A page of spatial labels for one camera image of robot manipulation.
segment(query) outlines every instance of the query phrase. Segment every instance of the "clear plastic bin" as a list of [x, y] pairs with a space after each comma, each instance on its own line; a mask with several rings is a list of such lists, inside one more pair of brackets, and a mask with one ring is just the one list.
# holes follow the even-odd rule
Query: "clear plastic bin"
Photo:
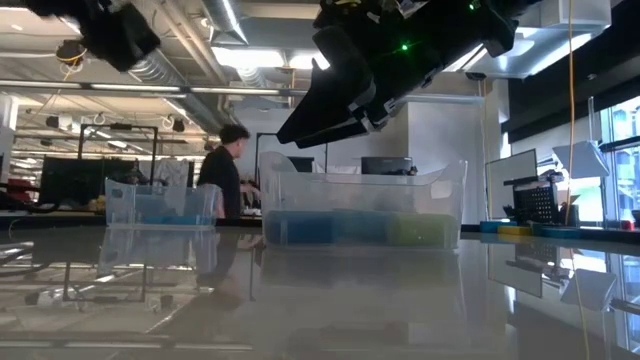
[[98, 274], [109, 274], [115, 266], [131, 264], [160, 268], [189, 266], [198, 273], [210, 273], [217, 262], [216, 239], [213, 227], [193, 231], [108, 228]]
[[215, 222], [215, 185], [196, 189], [105, 182], [109, 226], [211, 226]]
[[260, 155], [263, 232], [272, 244], [457, 247], [467, 163], [419, 176], [298, 173]]

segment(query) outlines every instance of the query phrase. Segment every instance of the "black equipment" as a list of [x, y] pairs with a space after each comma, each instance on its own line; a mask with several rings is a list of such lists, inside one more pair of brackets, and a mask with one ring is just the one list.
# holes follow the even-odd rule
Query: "black equipment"
[[40, 204], [83, 208], [104, 194], [105, 178], [120, 178], [135, 163], [118, 159], [58, 159], [45, 157], [40, 179]]
[[362, 174], [408, 175], [413, 159], [404, 157], [363, 157], [360, 160]]
[[306, 148], [381, 130], [399, 100], [478, 44], [511, 50], [516, 19], [539, 1], [414, 0], [408, 15], [390, 0], [321, 0], [313, 41], [331, 66], [314, 61], [278, 140]]
[[118, 71], [129, 70], [160, 46], [144, 16], [131, 3], [111, 0], [23, 0], [38, 16], [66, 17], [78, 24], [81, 44]]

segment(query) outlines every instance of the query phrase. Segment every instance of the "fluorescent light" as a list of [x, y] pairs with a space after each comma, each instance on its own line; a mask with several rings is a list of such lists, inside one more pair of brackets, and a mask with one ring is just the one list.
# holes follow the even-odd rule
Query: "fluorescent light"
[[107, 143], [113, 145], [113, 146], [117, 146], [120, 149], [126, 149], [127, 148], [127, 143], [122, 142], [122, 141], [107, 141]]
[[21, 163], [21, 162], [14, 162], [13, 165], [15, 165], [15, 166], [17, 166], [19, 168], [22, 168], [22, 169], [31, 169], [31, 165], [24, 164], [24, 163]]
[[313, 67], [311, 63], [312, 59], [316, 59], [318, 66], [320, 66], [320, 69], [322, 70], [331, 66], [320, 52], [315, 54], [296, 55], [289, 61], [289, 66], [294, 69], [309, 70]]
[[[76, 152], [62, 152], [62, 151], [47, 151], [47, 150], [13, 150], [12, 154], [21, 155], [21, 154], [30, 154], [30, 155], [53, 155], [60, 157], [78, 157], [78, 153]], [[140, 155], [140, 154], [119, 154], [119, 153], [100, 153], [100, 152], [92, 152], [92, 153], [82, 153], [83, 157], [105, 157], [105, 156], [113, 156], [118, 158], [133, 158], [138, 160], [151, 160], [151, 155]], [[156, 159], [168, 159], [175, 158], [177, 160], [203, 160], [204, 155], [156, 155]]]
[[194, 87], [191, 91], [195, 93], [208, 93], [208, 94], [233, 94], [233, 95], [280, 95], [278, 89], [256, 89], [256, 88], [201, 88]]
[[21, 7], [10, 7], [10, 6], [0, 6], [0, 11], [29, 11], [27, 8]]
[[282, 67], [284, 59], [277, 50], [225, 49], [212, 47], [218, 62], [234, 68]]
[[120, 84], [91, 84], [96, 90], [137, 90], [137, 91], [180, 91], [177, 86], [157, 86], [157, 85], [120, 85]]
[[111, 135], [109, 135], [107, 133], [103, 133], [102, 131], [96, 131], [95, 133], [96, 133], [96, 135], [101, 136], [101, 137], [103, 137], [105, 139], [111, 139]]
[[[589, 42], [591, 38], [592, 38], [591, 34], [582, 34], [574, 37], [571, 40], [571, 44], [573, 45], [573, 51], [578, 50], [582, 45]], [[540, 71], [546, 69], [547, 67], [551, 66], [552, 64], [556, 63], [557, 61], [567, 56], [568, 54], [569, 54], [569, 41], [566, 41], [560, 47], [550, 52], [547, 56], [545, 56], [542, 60], [540, 60], [537, 64], [535, 64], [531, 68], [529, 73], [531, 75], [535, 75]]]
[[456, 60], [453, 64], [449, 65], [449, 67], [447, 67], [446, 69], [444, 69], [444, 71], [447, 72], [455, 72], [458, 71], [460, 69], [462, 69], [462, 67], [464, 66], [464, 64], [467, 63], [467, 61], [469, 61], [469, 59], [471, 59], [471, 57], [473, 56], [473, 54], [475, 54], [478, 50], [480, 50], [480, 48], [482, 47], [482, 44], [476, 46], [473, 50], [469, 51], [468, 53], [462, 55], [458, 60]]
[[61, 81], [23, 81], [23, 80], [0, 80], [0, 86], [14, 87], [41, 87], [47, 89], [80, 89], [82, 86], [76, 83]]

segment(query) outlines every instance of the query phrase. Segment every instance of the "man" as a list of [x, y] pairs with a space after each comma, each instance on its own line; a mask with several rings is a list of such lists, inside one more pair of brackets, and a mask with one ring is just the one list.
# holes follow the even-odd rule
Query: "man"
[[214, 184], [222, 189], [222, 206], [217, 207], [218, 217], [237, 219], [242, 213], [241, 191], [254, 191], [240, 185], [238, 168], [233, 162], [239, 159], [249, 140], [249, 132], [240, 125], [225, 125], [220, 131], [221, 145], [210, 152], [200, 168], [198, 186]]

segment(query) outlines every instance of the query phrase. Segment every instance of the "white pillar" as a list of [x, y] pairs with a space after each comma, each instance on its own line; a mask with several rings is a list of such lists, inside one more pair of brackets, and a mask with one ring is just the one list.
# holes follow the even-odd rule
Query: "white pillar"
[[0, 182], [9, 179], [11, 164], [11, 149], [18, 122], [19, 100], [15, 96], [0, 96], [0, 156], [2, 156], [2, 173]]

